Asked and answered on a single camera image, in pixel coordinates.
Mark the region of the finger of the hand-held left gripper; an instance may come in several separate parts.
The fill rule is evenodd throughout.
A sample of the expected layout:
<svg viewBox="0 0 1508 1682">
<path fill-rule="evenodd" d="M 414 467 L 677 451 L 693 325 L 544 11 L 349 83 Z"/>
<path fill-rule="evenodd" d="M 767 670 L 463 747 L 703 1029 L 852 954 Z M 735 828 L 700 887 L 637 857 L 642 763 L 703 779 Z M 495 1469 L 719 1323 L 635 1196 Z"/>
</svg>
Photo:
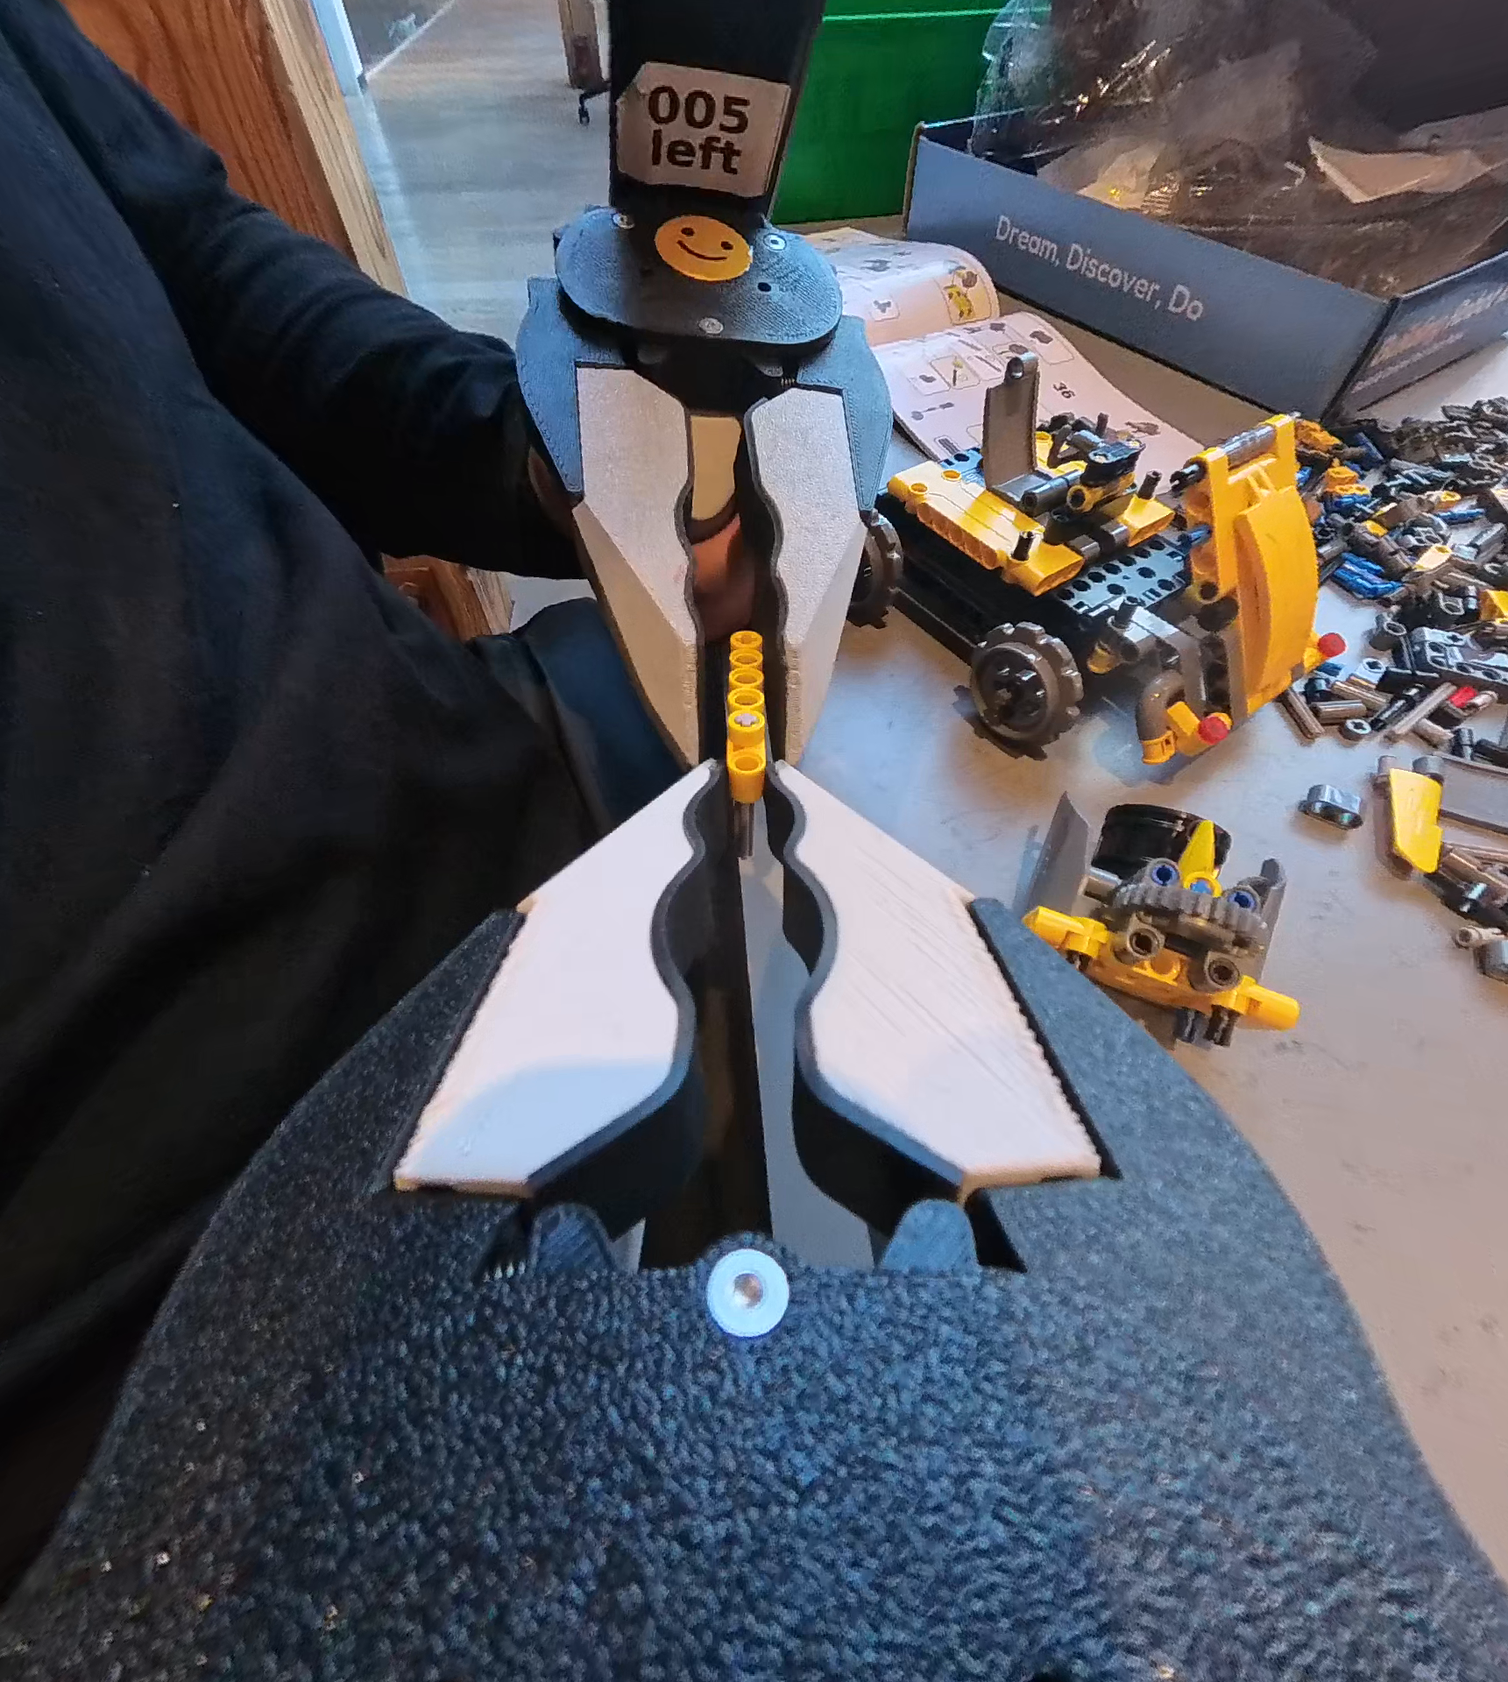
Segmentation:
<svg viewBox="0 0 1508 1682">
<path fill-rule="evenodd" d="M 707 638 L 686 537 L 689 414 L 631 369 L 582 365 L 575 377 L 577 535 L 640 694 L 668 747 L 691 768 L 703 752 Z"/>
<path fill-rule="evenodd" d="M 865 542 L 847 409 L 835 391 L 784 390 L 754 405 L 745 437 L 754 491 L 775 523 L 779 754 L 798 765 L 826 705 Z"/>
</svg>

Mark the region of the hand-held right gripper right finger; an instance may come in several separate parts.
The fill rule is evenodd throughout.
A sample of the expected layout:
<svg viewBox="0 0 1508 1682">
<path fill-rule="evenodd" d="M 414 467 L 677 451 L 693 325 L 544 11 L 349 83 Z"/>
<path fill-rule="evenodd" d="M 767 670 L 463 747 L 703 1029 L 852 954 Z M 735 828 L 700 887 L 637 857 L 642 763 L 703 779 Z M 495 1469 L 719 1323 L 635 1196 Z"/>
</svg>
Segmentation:
<svg viewBox="0 0 1508 1682">
<path fill-rule="evenodd" d="M 1100 1178 L 975 898 L 789 765 L 765 812 L 807 970 L 793 1120 L 809 1180 L 889 1239 L 919 1203 Z"/>
</svg>

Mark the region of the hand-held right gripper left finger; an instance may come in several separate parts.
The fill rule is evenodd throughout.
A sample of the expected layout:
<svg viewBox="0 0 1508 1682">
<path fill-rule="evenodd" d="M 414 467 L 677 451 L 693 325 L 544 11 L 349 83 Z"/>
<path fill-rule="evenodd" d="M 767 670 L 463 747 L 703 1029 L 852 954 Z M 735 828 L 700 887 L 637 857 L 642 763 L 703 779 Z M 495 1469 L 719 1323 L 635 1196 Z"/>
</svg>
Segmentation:
<svg viewBox="0 0 1508 1682">
<path fill-rule="evenodd" d="M 723 763 L 518 910 L 400 1192 L 575 1204 L 649 1266 L 756 1227 L 756 1024 Z"/>
</svg>

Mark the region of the yellow perforated toy beam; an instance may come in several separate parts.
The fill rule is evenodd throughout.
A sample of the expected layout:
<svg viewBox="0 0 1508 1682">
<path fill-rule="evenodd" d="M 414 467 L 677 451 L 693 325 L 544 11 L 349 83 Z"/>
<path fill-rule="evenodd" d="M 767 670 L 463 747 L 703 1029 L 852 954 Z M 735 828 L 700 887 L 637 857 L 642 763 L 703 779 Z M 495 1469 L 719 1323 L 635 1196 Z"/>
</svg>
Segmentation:
<svg viewBox="0 0 1508 1682">
<path fill-rule="evenodd" d="M 759 805 L 768 770 L 765 640 L 752 630 L 728 640 L 724 766 L 733 801 L 742 808 Z"/>
</svg>

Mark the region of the person's left forearm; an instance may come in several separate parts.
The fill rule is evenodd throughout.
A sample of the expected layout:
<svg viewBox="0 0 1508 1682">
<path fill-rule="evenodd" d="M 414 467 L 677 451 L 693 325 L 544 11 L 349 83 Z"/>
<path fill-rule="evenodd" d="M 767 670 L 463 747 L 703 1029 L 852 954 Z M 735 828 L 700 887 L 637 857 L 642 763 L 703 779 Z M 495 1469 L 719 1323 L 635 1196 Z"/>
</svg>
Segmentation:
<svg viewBox="0 0 1508 1682">
<path fill-rule="evenodd" d="M 200 369 L 365 554 L 581 575 L 533 491 L 507 344 L 451 328 L 230 190 L 202 213 L 184 307 Z"/>
</svg>

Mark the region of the grey desk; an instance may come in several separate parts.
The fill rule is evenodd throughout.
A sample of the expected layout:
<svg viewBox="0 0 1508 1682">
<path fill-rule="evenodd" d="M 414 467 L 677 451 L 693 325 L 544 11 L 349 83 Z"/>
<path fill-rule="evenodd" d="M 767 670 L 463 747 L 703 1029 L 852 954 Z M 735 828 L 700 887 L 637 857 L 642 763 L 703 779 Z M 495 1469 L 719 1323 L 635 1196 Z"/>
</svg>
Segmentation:
<svg viewBox="0 0 1508 1682">
<path fill-rule="evenodd" d="M 1212 817 L 1250 870 L 1289 871 L 1270 984 L 1291 1034 L 1184 1050 L 1303 1211 L 1366 1323 L 1428 1462 L 1508 1581 L 1508 985 L 1398 877 L 1373 812 L 1342 835 L 1312 786 L 1371 793 L 1380 749 L 1308 744 L 1273 708 L 1159 782 L 1131 708 L 1098 691 L 1044 758 L 975 731 L 966 668 L 893 614 L 844 633 L 805 772 L 977 894 L 1014 899 L 1059 794 L 1101 815 L 1149 800 Z"/>
</svg>

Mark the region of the yellow black toy vehicle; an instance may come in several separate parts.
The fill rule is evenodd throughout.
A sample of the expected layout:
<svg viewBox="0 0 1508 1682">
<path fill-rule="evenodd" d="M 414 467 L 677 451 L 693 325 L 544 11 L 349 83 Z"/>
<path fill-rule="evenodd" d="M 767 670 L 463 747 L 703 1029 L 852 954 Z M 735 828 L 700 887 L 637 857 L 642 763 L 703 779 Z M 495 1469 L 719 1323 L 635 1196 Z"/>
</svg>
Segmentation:
<svg viewBox="0 0 1508 1682">
<path fill-rule="evenodd" d="M 1014 356 L 980 449 L 889 479 L 851 623 L 907 614 L 970 665 L 980 726 L 1017 752 L 1079 723 L 1089 677 L 1126 672 L 1151 768 L 1207 754 L 1347 651 L 1315 628 L 1298 416 L 1144 474 L 1138 435 L 1044 423 L 1038 391 L 1037 358 Z"/>
</svg>

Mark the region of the building instruction booklet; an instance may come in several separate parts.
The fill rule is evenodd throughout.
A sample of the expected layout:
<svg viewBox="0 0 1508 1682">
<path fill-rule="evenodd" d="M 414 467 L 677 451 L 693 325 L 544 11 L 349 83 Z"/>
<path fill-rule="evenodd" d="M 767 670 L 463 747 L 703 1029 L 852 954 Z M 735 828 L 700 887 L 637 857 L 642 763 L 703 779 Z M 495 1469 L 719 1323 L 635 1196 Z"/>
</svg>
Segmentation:
<svg viewBox="0 0 1508 1682">
<path fill-rule="evenodd" d="M 866 339 L 891 391 L 895 425 L 935 460 L 977 451 L 986 393 L 1008 362 L 1040 365 L 1042 423 L 1105 414 L 1112 435 L 1144 444 L 1144 472 L 1170 475 L 1201 453 L 1201 442 L 1114 388 L 1051 321 L 1005 306 L 968 253 L 842 227 L 809 235 L 844 291 L 845 314 Z"/>
</svg>

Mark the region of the yellow grey wheel sub-assembly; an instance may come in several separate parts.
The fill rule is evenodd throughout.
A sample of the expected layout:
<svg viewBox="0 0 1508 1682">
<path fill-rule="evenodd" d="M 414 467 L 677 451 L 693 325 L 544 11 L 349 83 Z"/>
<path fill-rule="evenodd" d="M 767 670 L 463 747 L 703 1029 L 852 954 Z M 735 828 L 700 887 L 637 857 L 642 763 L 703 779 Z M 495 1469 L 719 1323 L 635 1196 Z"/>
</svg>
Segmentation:
<svg viewBox="0 0 1508 1682">
<path fill-rule="evenodd" d="M 1289 1033 L 1300 1003 L 1263 982 L 1287 877 L 1268 857 L 1228 882 L 1229 849 L 1187 810 L 1119 805 L 1093 826 L 1061 796 L 1023 926 L 1096 985 L 1172 1013 L 1177 1041 Z"/>
</svg>

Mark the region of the green plastic bin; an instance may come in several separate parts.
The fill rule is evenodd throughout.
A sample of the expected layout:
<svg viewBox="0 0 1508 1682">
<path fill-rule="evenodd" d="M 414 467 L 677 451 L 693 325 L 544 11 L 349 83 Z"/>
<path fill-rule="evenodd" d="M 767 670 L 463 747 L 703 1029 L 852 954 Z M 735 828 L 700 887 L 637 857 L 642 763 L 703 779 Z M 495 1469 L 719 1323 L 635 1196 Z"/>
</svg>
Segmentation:
<svg viewBox="0 0 1508 1682">
<path fill-rule="evenodd" d="M 1052 127 L 1019 118 L 1042 99 L 1012 90 L 977 123 L 982 78 L 1001 65 L 1003 11 L 1017 4 L 828 4 L 793 125 L 772 218 L 786 227 L 903 218 L 917 130 L 938 125 L 966 151 L 1047 151 Z"/>
</svg>

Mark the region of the dark blue cardboard box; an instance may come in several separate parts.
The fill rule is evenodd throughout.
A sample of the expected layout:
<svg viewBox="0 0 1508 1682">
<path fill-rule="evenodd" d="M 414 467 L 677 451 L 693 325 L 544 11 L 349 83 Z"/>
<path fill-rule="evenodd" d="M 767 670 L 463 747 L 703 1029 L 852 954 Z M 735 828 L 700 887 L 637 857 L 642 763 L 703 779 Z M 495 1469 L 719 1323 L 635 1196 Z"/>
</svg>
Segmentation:
<svg viewBox="0 0 1508 1682">
<path fill-rule="evenodd" d="M 1380 299 L 970 153 L 972 120 L 912 139 L 905 227 L 1016 299 L 1272 411 L 1356 416 L 1508 334 L 1508 248 Z"/>
</svg>

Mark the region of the person's black sweater torso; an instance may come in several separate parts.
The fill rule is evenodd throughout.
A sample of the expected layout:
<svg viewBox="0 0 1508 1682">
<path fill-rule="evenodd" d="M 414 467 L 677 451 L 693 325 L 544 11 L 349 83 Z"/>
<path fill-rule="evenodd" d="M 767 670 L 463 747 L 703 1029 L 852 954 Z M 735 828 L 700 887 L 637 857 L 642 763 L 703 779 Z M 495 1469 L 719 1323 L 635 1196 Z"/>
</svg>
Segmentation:
<svg viewBox="0 0 1508 1682">
<path fill-rule="evenodd" d="M 225 190 L 0 2 L 0 1604 L 265 1138 L 677 775 L 588 602 L 440 631 L 214 393 Z"/>
</svg>

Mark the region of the clear plastic bags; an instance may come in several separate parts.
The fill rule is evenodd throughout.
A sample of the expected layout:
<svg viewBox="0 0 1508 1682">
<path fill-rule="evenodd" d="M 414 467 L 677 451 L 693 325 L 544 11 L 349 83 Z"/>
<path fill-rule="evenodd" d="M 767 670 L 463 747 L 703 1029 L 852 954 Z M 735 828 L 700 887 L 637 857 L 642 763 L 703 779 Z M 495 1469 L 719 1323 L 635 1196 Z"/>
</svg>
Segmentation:
<svg viewBox="0 0 1508 1682">
<path fill-rule="evenodd" d="M 1396 299 L 1508 251 L 1508 2 L 1008 4 L 968 150 Z"/>
</svg>

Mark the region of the pile of toy building pieces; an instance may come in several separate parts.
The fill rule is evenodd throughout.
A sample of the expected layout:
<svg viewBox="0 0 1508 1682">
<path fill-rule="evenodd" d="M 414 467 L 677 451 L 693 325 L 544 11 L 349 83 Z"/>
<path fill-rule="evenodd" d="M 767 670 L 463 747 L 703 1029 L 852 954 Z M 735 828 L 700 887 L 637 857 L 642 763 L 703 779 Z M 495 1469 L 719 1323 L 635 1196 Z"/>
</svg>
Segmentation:
<svg viewBox="0 0 1508 1682">
<path fill-rule="evenodd" d="M 1508 985 L 1508 397 L 1298 433 L 1321 581 L 1375 621 L 1287 707 L 1312 738 L 1382 751 L 1363 803 L 1387 868 Z"/>
</svg>

